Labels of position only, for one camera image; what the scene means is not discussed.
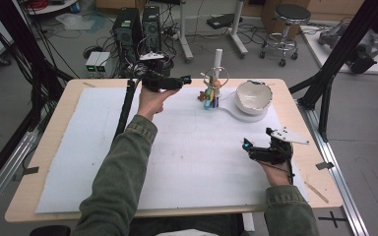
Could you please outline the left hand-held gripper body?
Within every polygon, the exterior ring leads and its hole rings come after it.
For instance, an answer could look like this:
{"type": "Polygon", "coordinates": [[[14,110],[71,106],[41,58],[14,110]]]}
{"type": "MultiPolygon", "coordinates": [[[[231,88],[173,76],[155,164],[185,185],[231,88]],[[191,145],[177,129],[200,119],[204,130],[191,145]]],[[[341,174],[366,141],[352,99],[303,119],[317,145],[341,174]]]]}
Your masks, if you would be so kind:
{"type": "Polygon", "coordinates": [[[151,91],[161,89],[174,90],[179,88],[180,78],[172,78],[166,65],[170,63],[168,57],[161,53],[149,52],[141,55],[139,63],[143,65],[143,72],[139,76],[142,85],[151,91]]]}

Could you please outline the black metal frame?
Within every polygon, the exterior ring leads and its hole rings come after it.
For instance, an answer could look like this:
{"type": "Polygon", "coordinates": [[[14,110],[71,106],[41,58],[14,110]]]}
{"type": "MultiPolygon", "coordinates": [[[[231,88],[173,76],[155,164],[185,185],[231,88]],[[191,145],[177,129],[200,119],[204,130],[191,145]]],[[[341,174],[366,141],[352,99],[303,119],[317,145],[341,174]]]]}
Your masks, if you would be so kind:
{"type": "Polygon", "coordinates": [[[322,99],[317,131],[325,143],[328,141],[327,123],[333,81],[352,51],[377,22],[378,0],[364,0],[322,68],[309,79],[288,89],[290,93],[307,89],[305,95],[298,99],[299,105],[307,110],[313,110],[316,102],[322,99]]]}
{"type": "Polygon", "coordinates": [[[40,112],[46,104],[55,104],[61,98],[64,87],[73,77],[60,70],[53,59],[48,59],[32,33],[31,28],[17,9],[13,0],[0,0],[0,22],[14,40],[10,45],[0,32],[0,42],[16,60],[25,79],[31,85],[31,110],[7,144],[0,151],[0,171],[8,162],[21,138],[40,123],[40,112]]]}

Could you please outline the person's left hand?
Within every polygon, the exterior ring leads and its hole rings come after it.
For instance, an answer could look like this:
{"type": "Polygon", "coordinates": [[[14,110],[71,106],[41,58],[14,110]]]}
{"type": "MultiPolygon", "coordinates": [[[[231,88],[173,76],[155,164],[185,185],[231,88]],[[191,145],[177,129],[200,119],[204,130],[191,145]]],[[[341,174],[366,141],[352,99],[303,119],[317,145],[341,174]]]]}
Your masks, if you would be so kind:
{"type": "Polygon", "coordinates": [[[163,103],[176,93],[178,93],[178,89],[151,91],[141,88],[137,114],[152,121],[156,114],[162,112],[163,103]]]}

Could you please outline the black chair part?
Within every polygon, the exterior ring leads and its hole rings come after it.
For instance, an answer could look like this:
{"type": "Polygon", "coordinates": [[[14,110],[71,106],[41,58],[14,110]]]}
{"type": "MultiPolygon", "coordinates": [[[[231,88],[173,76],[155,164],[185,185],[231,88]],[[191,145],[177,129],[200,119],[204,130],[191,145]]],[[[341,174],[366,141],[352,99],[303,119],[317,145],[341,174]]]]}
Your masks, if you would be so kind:
{"type": "Polygon", "coordinates": [[[30,236],[70,236],[71,229],[66,225],[46,225],[35,228],[30,236]]]}

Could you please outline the white key stand with pole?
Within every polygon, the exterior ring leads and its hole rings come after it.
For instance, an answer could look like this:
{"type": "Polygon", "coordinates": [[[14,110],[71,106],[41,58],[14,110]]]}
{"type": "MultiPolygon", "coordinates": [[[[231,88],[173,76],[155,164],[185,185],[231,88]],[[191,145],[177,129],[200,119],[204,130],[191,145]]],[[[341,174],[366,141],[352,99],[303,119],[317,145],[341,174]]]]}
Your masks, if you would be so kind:
{"type": "MultiPolygon", "coordinates": [[[[219,49],[216,50],[213,67],[221,66],[222,53],[223,53],[222,49],[219,48],[219,49]]],[[[220,80],[223,81],[225,78],[226,78],[226,73],[220,72],[220,80]]],[[[238,86],[236,88],[231,88],[229,91],[224,90],[225,86],[220,89],[220,106],[218,108],[212,108],[212,109],[208,109],[208,110],[226,112],[227,114],[229,114],[234,119],[241,121],[241,122],[245,122],[245,123],[259,122],[266,117],[268,110],[264,114],[258,115],[258,116],[248,115],[248,114],[245,114],[244,112],[240,111],[236,107],[235,102],[234,102],[235,91],[236,91],[238,86]]]]}

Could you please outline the black computer tower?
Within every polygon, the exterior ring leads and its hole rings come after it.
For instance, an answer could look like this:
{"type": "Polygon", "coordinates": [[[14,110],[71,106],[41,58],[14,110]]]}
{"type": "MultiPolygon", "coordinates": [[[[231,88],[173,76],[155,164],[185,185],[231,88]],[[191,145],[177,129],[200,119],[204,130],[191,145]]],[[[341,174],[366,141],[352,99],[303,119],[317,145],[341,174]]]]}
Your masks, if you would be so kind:
{"type": "Polygon", "coordinates": [[[139,10],[122,8],[112,30],[119,53],[130,62],[136,62],[139,54],[138,44],[143,39],[139,10]]]}
{"type": "Polygon", "coordinates": [[[160,51],[160,20],[159,6],[146,6],[142,18],[146,50],[160,51]]]}

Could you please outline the thin wooden stick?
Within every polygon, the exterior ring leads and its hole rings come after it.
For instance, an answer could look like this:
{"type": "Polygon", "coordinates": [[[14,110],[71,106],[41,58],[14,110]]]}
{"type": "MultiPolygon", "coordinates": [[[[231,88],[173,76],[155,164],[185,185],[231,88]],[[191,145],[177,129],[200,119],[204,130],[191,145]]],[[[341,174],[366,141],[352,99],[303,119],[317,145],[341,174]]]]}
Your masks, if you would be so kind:
{"type": "Polygon", "coordinates": [[[309,184],[307,181],[304,181],[304,184],[313,192],[315,193],[323,202],[326,204],[329,203],[329,200],[321,193],[319,192],[315,187],[313,187],[311,184],[309,184]]]}

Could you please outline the key bunch with coloured tags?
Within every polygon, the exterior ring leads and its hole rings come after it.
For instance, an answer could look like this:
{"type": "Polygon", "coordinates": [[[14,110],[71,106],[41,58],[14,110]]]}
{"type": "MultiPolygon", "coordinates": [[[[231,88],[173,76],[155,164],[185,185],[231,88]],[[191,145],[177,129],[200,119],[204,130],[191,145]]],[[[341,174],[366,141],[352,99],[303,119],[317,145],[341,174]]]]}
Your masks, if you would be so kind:
{"type": "Polygon", "coordinates": [[[218,108],[220,106],[221,88],[228,83],[229,72],[225,67],[215,66],[202,73],[201,77],[206,89],[200,92],[198,99],[203,102],[206,110],[218,108]],[[220,79],[220,72],[226,73],[226,78],[223,81],[220,79]]]}

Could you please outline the aluminium rail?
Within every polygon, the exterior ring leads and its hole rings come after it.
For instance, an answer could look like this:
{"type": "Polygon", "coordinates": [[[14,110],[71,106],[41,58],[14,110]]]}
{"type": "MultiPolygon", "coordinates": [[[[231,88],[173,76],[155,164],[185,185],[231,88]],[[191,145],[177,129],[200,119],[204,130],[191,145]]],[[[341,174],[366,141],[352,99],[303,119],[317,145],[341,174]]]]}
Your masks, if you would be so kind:
{"type": "Polygon", "coordinates": [[[365,223],[360,215],[357,205],[352,197],[352,194],[348,188],[347,181],[343,175],[343,172],[337,162],[335,154],[329,144],[324,140],[324,137],[318,131],[319,118],[318,114],[314,110],[307,110],[297,103],[297,107],[308,125],[308,129],[315,141],[315,144],[322,154],[324,162],[333,166],[328,168],[329,173],[334,180],[334,183],[342,196],[343,204],[342,209],[346,215],[346,222],[350,226],[350,230],[353,236],[369,236],[365,223]]]}
{"type": "Polygon", "coordinates": [[[9,156],[0,168],[0,196],[21,166],[24,158],[32,150],[37,137],[37,131],[26,132],[19,141],[15,142],[15,146],[10,148],[9,156]]]}

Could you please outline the clear plastic sheet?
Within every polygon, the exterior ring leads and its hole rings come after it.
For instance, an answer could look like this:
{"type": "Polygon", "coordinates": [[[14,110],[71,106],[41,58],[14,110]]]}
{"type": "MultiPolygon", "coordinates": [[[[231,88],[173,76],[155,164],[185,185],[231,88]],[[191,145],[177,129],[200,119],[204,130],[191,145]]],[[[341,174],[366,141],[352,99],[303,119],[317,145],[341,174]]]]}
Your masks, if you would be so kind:
{"type": "Polygon", "coordinates": [[[66,30],[90,30],[95,24],[93,20],[70,13],[59,15],[55,20],[61,23],[66,30]]]}

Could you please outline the flat black box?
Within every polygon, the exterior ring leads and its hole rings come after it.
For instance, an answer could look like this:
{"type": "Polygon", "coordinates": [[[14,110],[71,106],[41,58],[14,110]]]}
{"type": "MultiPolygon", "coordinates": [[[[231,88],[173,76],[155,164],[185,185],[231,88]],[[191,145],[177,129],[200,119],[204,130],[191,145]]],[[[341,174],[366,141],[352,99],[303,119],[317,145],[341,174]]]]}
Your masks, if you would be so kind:
{"type": "Polygon", "coordinates": [[[222,28],[231,28],[234,22],[233,14],[224,14],[218,17],[210,17],[207,19],[207,25],[213,28],[214,30],[222,28]]]}

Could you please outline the white cloth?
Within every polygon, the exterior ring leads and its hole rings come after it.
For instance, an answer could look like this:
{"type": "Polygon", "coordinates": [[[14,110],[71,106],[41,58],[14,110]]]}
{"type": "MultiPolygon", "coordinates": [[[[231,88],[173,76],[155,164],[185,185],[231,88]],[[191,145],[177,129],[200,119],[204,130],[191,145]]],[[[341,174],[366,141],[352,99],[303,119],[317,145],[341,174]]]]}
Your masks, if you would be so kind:
{"type": "Polygon", "coordinates": [[[198,229],[185,229],[171,232],[159,233],[156,236],[219,236],[214,233],[201,231],[198,229]]]}

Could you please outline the round white table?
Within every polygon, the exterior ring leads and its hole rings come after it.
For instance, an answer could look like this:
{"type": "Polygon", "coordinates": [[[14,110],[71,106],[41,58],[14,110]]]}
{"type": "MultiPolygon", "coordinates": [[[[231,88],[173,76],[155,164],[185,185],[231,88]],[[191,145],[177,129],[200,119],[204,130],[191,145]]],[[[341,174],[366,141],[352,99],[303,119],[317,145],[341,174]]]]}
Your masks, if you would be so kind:
{"type": "Polygon", "coordinates": [[[79,0],[30,0],[26,8],[31,14],[41,15],[69,9],[73,13],[80,11],[79,0]]]}

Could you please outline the white base board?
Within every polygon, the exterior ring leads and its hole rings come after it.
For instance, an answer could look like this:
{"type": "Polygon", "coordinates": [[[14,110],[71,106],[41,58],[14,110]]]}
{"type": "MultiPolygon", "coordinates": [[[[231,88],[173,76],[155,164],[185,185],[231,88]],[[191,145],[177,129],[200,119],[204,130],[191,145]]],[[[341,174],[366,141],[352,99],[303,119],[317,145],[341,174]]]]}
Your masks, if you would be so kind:
{"type": "MultiPolygon", "coordinates": [[[[332,52],[332,49],[328,45],[321,45],[318,43],[320,32],[317,27],[301,26],[301,30],[319,67],[322,67],[332,52]]],[[[365,71],[365,75],[378,75],[378,55],[374,57],[374,60],[376,61],[376,64],[372,65],[367,71],[365,71]]]]}

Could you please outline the white eggshell-shaped bowl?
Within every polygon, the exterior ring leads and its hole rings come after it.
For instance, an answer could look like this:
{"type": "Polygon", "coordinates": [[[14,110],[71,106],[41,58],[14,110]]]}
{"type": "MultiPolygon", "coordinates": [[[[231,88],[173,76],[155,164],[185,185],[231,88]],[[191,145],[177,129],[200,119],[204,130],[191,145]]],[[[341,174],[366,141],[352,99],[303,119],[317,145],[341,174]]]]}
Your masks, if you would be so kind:
{"type": "Polygon", "coordinates": [[[272,100],[272,90],[263,82],[248,80],[240,84],[235,91],[236,107],[248,115],[264,114],[272,100]]]}

